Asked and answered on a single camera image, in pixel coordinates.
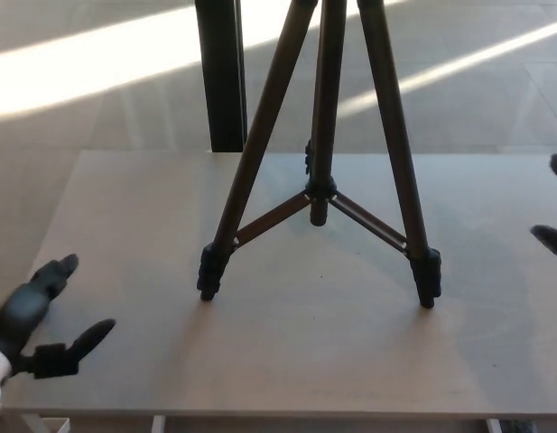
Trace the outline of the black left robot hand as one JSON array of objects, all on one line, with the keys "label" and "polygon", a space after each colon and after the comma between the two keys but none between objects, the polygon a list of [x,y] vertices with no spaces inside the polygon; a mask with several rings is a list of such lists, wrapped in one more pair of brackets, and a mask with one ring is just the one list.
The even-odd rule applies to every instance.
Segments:
[{"label": "black left robot hand", "polygon": [[11,375],[30,373],[36,379],[79,373],[80,361],[88,356],[116,325],[112,318],[85,330],[70,346],[63,343],[38,345],[33,355],[22,354],[32,333],[49,311],[50,304],[67,287],[79,258],[72,253],[51,260],[26,283],[18,286],[0,307],[0,353],[11,366]]}]

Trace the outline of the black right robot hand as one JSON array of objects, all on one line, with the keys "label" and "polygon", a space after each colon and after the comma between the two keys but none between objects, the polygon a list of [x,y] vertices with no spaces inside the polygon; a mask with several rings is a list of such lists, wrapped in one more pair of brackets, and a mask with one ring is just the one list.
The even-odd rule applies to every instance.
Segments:
[{"label": "black right robot hand", "polygon": [[[557,176],[557,153],[554,153],[549,162],[552,173]],[[535,225],[530,229],[534,238],[557,256],[557,228],[547,225]]]}]

